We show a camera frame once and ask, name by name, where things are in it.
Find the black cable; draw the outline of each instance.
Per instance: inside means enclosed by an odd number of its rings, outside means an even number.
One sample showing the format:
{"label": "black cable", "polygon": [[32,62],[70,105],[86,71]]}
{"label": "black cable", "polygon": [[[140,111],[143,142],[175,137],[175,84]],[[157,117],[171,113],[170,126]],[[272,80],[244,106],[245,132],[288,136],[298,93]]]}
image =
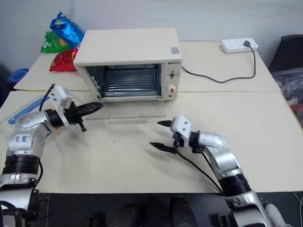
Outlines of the black cable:
{"label": "black cable", "polygon": [[205,76],[205,75],[202,75],[202,74],[196,74],[196,73],[193,73],[193,72],[190,72],[188,71],[187,69],[185,69],[183,66],[182,66],[182,69],[187,72],[188,74],[191,74],[191,75],[194,75],[194,76],[199,76],[199,77],[204,77],[206,79],[210,79],[212,80],[213,82],[216,82],[216,83],[219,83],[219,84],[223,84],[223,83],[226,83],[228,81],[231,81],[231,80],[234,80],[234,79],[251,79],[251,78],[254,78],[256,76],[256,55],[255,55],[255,52],[254,50],[252,49],[251,45],[249,44],[248,46],[246,46],[248,48],[251,49],[253,55],[254,55],[254,74],[253,76],[251,77],[234,77],[234,78],[230,78],[230,79],[227,79],[227,80],[223,80],[223,81],[220,81],[220,80],[216,80],[214,78],[211,78],[209,76]]}
{"label": "black cable", "polygon": [[45,219],[45,218],[49,218],[50,216],[52,216],[53,215],[53,213],[54,213],[54,211],[55,211],[55,206],[48,200],[48,201],[41,201],[40,203],[39,203],[39,205],[41,204],[41,203],[43,203],[43,202],[47,202],[47,206],[49,207],[49,205],[51,205],[51,212],[49,213],[49,214],[47,214],[47,215],[45,215],[45,216],[42,216],[42,217],[39,217],[39,218],[36,218],[36,220],[42,220],[42,219]]}
{"label": "black cable", "polygon": [[0,227],[3,227],[3,210],[0,205]]}
{"label": "black cable", "polygon": [[13,216],[15,218],[16,227],[22,227],[22,216],[20,211],[13,204],[6,201],[0,201],[0,205],[5,206],[10,210],[14,210]]}
{"label": "black cable", "polygon": [[39,160],[39,166],[40,166],[40,175],[39,175],[39,178],[38,178],[38,180],[37,180],[36,186],[39,184],[39,182],[40,182],[40,180],[41,180],[41,178],[42,178],[42,175],[43,175],[43,166],[42,166],[42,163],[41,163],[40,160]]}
{"label": "black cable", "polygon": [[55,86],[55,84],[52,84],[51,87],[48,89],[47,93],[45,94],[45,96],[43,97],[42,102],[41,102],[40,107],[39,107],[39,111],[42,110],[43,103],[45,102],[46,97],[51,92],[51,90],[53,89],[54,86]]}
{"label": "black cable", "polygon": [[205,158],[205,161],[207,162],[207,164],[209,165],[209,167],[211,168],[211,170],[214,171],[213,168],[212,168],[212,165],[208,161],[208,159],[207,159],[206,155],[203,153],[203,151],[201,152],[201,155]]}
{"label": "black cable", "polygon": [[203,173],[216,186],[216,188],[219,190],[219,192],[221,194],[223,194],[223,191],[221,190],[219,185],[217,185],[217,183],[206,172],[204,172],[202,169],[200,169],[195,163],[193,163],[190,159],[188,159],[187,157],[182,155],[179,151],[176,150],[176,152],[181,158],[183,158],[184,160],[186,160],[187,162],[192,164],[197,170],[199,170],[201,173]]}

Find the blue snack bag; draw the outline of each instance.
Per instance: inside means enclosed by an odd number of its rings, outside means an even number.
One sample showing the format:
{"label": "blue snack bag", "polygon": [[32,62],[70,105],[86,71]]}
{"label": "blue snack bag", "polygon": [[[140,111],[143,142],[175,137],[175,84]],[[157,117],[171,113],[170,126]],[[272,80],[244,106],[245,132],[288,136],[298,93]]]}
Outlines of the blue snack bag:
{"label": "blue snack bag", "polygon": [[50,28],[73,48],[79,47],[84,37],[84,33],[79,27],[62,12],[57,15],[56,19],[52,20]]}

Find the white wall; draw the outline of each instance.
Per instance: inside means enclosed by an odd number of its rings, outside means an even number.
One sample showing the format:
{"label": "white wall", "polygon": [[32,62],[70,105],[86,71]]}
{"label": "white wall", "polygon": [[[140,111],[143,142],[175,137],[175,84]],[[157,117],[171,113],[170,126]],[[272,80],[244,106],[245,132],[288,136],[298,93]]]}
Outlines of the white wall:
{"label": "white wall", "polygon": [[59,10],[84,30],[174,27],[181,41],[252,37],[267,65],[281,36],[303,34],[302,0],[0,0],[4,65],[29,68]]}

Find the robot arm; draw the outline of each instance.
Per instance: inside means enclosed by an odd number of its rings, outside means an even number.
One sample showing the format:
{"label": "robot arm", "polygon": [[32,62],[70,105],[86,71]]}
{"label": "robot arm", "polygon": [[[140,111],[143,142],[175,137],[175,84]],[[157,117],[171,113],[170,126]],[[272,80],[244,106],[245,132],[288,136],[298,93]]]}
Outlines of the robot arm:
{"label": "robot arm", "polygon": [[[103,106],[98,102],[76,106],[69,91],[57,85],[54,85],[51,97],[56,110],[29,113],[16,122],[16,130],[9,139],[5,167],[0,175],[0,201],[23,210],[23,217],[33,218],[36,213],[37,205],[32,201],[37,201],[39,195],[35,187],[39,181],[38,167],[46,136],[70,124],[79,124],[81,130],[86,131],[81,117]],[[10,225],[10,218],[6,217],[6,220],[9,222],[5,223],[6,226],[15,226],[14,222]]]}
{"label": "robot arm", "polygon": [[171,153],[174,153],[178,146],[191,147],[194,153],[204,152],[208,155],[212,170],[238,227],[255,224],[272,227],[257,194],[250,188],[235,155],[222,135],[193,132],[191,123],[182,115],[175,117],[173,121],[162,121],[159,124],[170,127],[174,133],[174,147],[151,143],[154,147]]}

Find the clear plastic sheet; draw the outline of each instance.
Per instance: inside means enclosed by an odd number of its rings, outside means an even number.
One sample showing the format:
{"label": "clear plastic sheet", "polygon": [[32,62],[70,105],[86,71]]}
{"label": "clear plastic sheet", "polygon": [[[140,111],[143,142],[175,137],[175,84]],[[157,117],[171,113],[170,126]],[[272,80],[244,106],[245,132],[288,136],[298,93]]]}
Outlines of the clear plastic sheet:
{"label": "clear plastic sheet", "polygon": [[273,72],[272,76],[303,126],[303,67]]}

